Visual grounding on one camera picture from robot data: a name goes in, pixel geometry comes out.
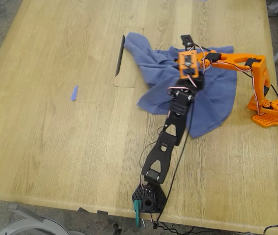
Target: wooden table panel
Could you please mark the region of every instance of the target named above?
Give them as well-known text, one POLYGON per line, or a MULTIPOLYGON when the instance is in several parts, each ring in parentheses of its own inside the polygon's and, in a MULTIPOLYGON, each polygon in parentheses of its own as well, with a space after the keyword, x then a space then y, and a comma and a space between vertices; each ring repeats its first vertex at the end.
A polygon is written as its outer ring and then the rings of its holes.
MULTIPOLYGON (((263 0, 24 0, 0 50, 1 200, 135 216, 140 153, 165 116, 137 107, 147 87, 133 66, 123 68, 132 82, 114 86, 131 27, 155 49, 182 48, 191 34, 205 47, 265 54, 277 86, 263 0)), ((188 139, 162 221, 254 233, 278 223, 278 127, 251 121, 251 95, 238 73, 230 117, 188 139)))

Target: blue cloth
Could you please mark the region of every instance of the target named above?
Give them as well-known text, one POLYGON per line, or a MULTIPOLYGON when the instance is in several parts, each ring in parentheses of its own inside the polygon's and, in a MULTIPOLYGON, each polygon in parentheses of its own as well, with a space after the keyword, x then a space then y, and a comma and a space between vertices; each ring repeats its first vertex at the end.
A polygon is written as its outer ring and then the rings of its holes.
MULTIPOLYGON (((124 47, 133 55, 149 90, 138 101, 138 106, 152 114, 167 114, 172 96, 167 88, 179 80, 179 49, 152 50, 148 40, 137 33, 129 33, 124 47)), ((233 47, 210 47, 217 52, 233 53, 233 47)), ((236 92, 237 74, 233 70, 210 67, 205 72, 204 89, 196 95, 190 135, 193 138, 204 135, 222 125, 232 111, 236 92)), ((187 115, 189 128, 191 110, 187 115)))

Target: white cable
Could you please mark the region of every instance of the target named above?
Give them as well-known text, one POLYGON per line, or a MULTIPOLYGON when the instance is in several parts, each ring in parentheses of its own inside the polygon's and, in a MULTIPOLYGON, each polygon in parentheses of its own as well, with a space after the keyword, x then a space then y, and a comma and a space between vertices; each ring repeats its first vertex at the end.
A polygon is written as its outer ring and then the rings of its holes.
POLYGON ((187 74, 188 79, 190 80, 190 82, 192 83, 192 85, 197 88, 196 84, 194 83, 194 81, 192 80, 192 78, 190 77, 189 74, 187 74))
POLYGON ((226 65, 233 65, 235 66, 239 71, 241 72, 249 72, 252 70, 252 68, 248 69, 248 70, 242 70, 241 68, 239 68, 237 65, 232 64, 232 63, 228 63, 228 62, 212 62, 212 64, 226 64, 226 65))

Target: gray floor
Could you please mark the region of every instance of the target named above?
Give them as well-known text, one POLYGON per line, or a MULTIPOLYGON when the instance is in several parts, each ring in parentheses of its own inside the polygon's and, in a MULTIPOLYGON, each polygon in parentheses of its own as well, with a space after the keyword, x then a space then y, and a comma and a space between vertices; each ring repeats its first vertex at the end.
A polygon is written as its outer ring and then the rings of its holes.
MULTIPOLYGON (((0 0, 0 47, 9 30, 9 27, 14 19, 14 16, 19 8, 21 0, 0 0)), ((278 17, 270 18, 271 34, 273 41, 274 52, 278 51, 278 17)), ((276 72, 278 78, 278 61, 276 63, 276 72)), ((135 227, 135 221, 129 218, 91 214, 87 212, 66 211, 59 209, 51 209, 44 207, 37 207, 31 205, 25 205, 26 208, 31 209, 40 216, 48 217, 59 221, 65 225, 69 230, 77 230, 84 232, 87 235, 111 235, 113 234, 113 224, 118 223, 120 228, 123 229, 122 234, 155 234, 155 235, 168 235, 171 234, 168 231, 162 231, 161 229, 153 230, 151 223, 146 221, 147 228, 137 229, 135 227)), ((0 229, 16 220, 18 217, 12 212, 7 210, 7 202, 0 201, 0 229)), ((173 225, 180 232, 186 232, 190 230, 188 226, 173 225)), ((196 228, 194 232, 201 231, 200 228, 196 228)), ((213 233, 204 234, 220 234, 230 235, 233 232, 216 231, 213 233)))

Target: white wire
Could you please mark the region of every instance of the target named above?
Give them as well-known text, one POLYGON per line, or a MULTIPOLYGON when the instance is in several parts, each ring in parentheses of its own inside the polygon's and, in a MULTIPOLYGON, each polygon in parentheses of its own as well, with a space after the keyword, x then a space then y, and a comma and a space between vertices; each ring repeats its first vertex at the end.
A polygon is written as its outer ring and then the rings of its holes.
POLYGON ((203 61, 203 74, 206 72, 206 63, 205 63, 205 57, 206 57, 206 54, 204 53, 204 50, 202 49, 202 47, 200 45, 197 45, 195 44, 197 47, 200 48, 200 50, 202 51, 203 53, 203 58, 201 59, 203 61))
POLYGON ((248 70, 242 70, 241 68, 239 68, 237 65, 232 64, 232 63, 228 63, 228 62, 212 62, 212 64, 225 64, 225 65, 233 65, 235 66, 239 71, 241 72, 249 72, 252 70, 252 68, 249 68, 248 70))
POLYGON ((206 68, 206 70, 208 70, 211 67, 211 64, 206 68))
POLYGON ((190 80, 190 82, 192 83, 192 85, 195 86, 195 88, 197 88, 196 84, 194 83, 194 81, 192 80, 192 78, 190 77, 189 74, 187 74, 187 77, 190 80))
POLYGON ((206 67, 205 67, 205 60, 204 60, 204 58, 205 58, 205 53, 204 53, 204 50, 202 49, 202 47, 200 46, 200 45, 198 45, 198 44, 195 44, 192 48, 190 48, 189 50, 192 50, 192 49, 194 49, 194 47, 195 46, 197 46, 198 48, 200 48, 200 50, 201 50, 201 52, 203 53, 203 58, 201 59, 202 61, 203 61, 203 74, 206 72, 206 67))

